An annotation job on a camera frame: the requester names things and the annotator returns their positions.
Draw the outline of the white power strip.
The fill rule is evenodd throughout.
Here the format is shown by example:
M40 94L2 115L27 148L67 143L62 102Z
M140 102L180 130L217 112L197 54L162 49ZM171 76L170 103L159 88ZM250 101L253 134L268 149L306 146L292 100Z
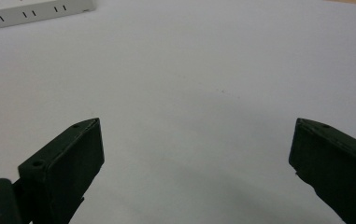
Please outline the white power strip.
M95 0L0 0L0 28L95 9Z

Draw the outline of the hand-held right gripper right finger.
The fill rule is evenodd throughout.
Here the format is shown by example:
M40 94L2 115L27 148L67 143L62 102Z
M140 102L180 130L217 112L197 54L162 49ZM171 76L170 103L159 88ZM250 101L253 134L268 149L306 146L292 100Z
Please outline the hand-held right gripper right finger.
M346 224L356 224L356 139L310 119L295 123L289 164Z

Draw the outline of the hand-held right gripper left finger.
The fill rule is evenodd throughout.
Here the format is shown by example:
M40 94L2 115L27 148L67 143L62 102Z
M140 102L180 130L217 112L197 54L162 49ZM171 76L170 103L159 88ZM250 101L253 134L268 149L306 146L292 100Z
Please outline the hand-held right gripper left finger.
M105 162L100 119L76 123L19 166L33 224L68 224Z

